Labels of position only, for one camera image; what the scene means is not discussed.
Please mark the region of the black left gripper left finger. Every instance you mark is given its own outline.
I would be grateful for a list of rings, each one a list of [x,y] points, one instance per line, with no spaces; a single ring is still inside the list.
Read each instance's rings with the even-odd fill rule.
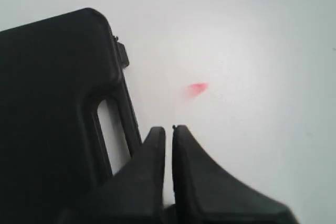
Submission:
[[[150,129],[141,148],[86,199],[88,223],[161,223],[165,130]]]

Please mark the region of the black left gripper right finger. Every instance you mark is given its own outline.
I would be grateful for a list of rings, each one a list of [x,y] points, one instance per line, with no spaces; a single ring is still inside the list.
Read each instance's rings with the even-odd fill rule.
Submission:
[[[286,205],[221,168],[187,126],[173,129],[172,175],[178,223],[298,223]]]

